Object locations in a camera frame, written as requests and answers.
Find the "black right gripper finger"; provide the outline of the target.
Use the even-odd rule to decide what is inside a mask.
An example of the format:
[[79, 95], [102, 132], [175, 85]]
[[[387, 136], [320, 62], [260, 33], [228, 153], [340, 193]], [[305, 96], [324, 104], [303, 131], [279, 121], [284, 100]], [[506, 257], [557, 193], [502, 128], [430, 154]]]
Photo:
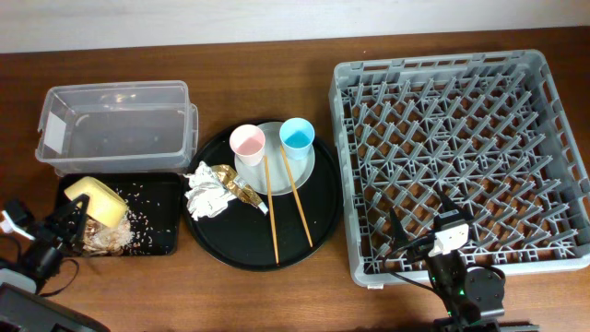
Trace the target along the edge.
[[444, 191], [438, 190], [437, 195], [439, 196], [442, 203], [442, 212], [440, 213], [441, 217], [450, 217], [454, 215], [459, 215], [462, 217], [465, 216], [465, 211], [459, 207], [450, 197], [448, 197]]
[[393, 247], [405, 247], [408, 243], [407, 235], [393, 207], [390, 208], [390, 219]]

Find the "yellow bowl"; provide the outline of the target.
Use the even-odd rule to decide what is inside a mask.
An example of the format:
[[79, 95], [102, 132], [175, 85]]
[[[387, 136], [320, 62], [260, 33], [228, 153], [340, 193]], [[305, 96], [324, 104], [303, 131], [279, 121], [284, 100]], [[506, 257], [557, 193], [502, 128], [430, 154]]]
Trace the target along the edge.
[[65, 189], [65, 195], [73, 201], [86, 195], [88, 215], [102, 225], [115, 228], [124, 217], [127, 205], [109, 186], [96, 178], [86, 176]]

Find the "white napkin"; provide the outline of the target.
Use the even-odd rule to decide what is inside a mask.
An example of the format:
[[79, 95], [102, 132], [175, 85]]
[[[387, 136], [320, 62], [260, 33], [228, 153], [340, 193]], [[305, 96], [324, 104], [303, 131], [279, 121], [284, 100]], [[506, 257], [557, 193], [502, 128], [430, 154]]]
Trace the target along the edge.
[[212, 168], [201, 161], [197, 169], [184, 176], [189, 189], [184, 194], [186, 207], [195, 220], [214, 218], [228, 208], [229, 202], [236, 198], [218, 179]]

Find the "blue cup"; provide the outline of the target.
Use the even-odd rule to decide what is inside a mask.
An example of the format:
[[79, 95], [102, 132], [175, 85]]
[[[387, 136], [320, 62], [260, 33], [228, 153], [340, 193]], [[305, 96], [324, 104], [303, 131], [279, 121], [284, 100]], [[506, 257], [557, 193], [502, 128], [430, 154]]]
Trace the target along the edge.
[[288, 158], [303, 160], [312, 147], [314, 127], [304, 118], [290, 118], [281, 125], [279, 138]]

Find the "gold foil wrapper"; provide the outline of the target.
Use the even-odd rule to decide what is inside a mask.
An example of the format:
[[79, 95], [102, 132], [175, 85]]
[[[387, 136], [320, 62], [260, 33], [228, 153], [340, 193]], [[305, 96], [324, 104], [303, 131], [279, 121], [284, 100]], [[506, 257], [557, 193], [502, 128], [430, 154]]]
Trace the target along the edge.
[[264, 215], [268, 213], [268, 207], [262, 198], [230, 165], [214, 165], [211, 169], [224, 187], [243, 203], [259, 209]]

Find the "grey plate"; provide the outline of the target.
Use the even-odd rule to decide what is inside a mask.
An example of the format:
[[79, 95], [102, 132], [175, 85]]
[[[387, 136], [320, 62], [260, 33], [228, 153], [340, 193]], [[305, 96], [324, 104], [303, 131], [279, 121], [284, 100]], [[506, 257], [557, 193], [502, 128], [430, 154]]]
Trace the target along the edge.
[[[292, 192], [287, 169], [279, 147], [281, 145], [279, 139], [279, 128], [281, 125], [281, 122], [267, 122], [258, 125], [266, 138], [265, 152], [269, 166], [271, 194], [273, 196], [281, 196]], [[313, 173], [315, 164], [314, 148], [310, 148], [304, 159], [294, 160], [288, 157], [288, 162], [295, 185], [299, 188], [307, 182]], [[267, 194], [266, 171], [262, 160], [255, 166], [248, 166], [235, 156], [234, 164], [236, 172], [254, 191], [262, 195]]]

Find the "pink cup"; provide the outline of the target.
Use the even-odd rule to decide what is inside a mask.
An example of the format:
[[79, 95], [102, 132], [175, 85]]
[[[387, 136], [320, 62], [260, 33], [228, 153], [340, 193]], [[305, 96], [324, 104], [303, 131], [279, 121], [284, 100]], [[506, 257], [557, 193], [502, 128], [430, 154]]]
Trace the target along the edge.
[[265, 155], [266, 136], [256, 125], [243, 124], [230, 134], [230, 148], [247, 166], [257, 165]]

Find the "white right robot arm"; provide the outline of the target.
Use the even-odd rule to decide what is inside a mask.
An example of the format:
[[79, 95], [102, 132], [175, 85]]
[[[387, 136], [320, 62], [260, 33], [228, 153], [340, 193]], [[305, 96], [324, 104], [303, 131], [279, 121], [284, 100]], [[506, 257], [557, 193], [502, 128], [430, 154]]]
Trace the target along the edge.
[[434, 320], [432, 331], [538, 331], [540, 326], [530, 323], [499, 323], [498, 318], [505, 314], [502, 301], [506, 275], [497, 267], [463, 261], [459, 249], [469, 242], [475, 218], [444, 192], [438, 191], [437, 195], [442, 207], [434, 217], [433, 229], [413, 240], [408, 239], [400, 218], [390, 209], [391, 254], [403, 252], [410, 263], [424, 262], [430, 286], [392, 270], [387, 272], [442, 300], [448, 316]]

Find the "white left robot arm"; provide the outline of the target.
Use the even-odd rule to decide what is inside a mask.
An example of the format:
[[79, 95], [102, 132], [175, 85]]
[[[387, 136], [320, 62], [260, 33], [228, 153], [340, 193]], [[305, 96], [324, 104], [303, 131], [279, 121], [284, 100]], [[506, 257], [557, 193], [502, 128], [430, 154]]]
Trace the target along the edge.
[[80, 195], [37, 221], [15, 199], [1, 211], [1, 238], [17, 247], [14, 260], [1, 260], [1, 329], [3, 331], [107, 331], [103, 323], [50, 300], [65, 290], [45, 291], [62, 264], [79, 263], [89, 218], [90, 198]]

